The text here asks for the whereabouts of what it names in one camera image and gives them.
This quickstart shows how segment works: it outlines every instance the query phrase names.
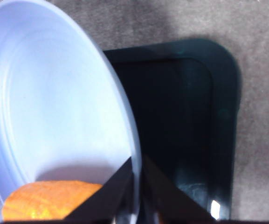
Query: orange food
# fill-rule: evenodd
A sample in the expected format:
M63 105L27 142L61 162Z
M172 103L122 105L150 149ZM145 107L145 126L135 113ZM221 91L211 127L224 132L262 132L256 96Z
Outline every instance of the orange food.
M40 181L14 191L2 209L4 221L63 219L102 187L82 181Z

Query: gray carpet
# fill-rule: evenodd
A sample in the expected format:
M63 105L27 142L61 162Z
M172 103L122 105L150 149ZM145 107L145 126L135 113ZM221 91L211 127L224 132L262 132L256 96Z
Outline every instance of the gray carpet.
M269 0L52 0L102 49L205 37L242 72L232 218L269 220Z

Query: black tray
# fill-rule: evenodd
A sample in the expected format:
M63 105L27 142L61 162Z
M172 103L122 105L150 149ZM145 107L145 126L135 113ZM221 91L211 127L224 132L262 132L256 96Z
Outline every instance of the black tray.
M239 70L202 39L104 52L126 91L142 153L194 201L220 218L231 208Z

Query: plastic tray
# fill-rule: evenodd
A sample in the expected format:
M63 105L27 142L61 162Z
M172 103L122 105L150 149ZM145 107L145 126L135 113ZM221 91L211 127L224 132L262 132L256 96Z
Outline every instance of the plastic tray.
M240 73L220 45L190 39L105 51L147 154L173 183L228 219Z

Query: white plastic bowl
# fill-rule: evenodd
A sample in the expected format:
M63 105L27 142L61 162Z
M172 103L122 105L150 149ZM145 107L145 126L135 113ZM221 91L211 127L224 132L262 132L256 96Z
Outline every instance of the white plastic bowl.
M99 47L43 0L0 3L0 197L37 180L105 183L141 156L134 117Z

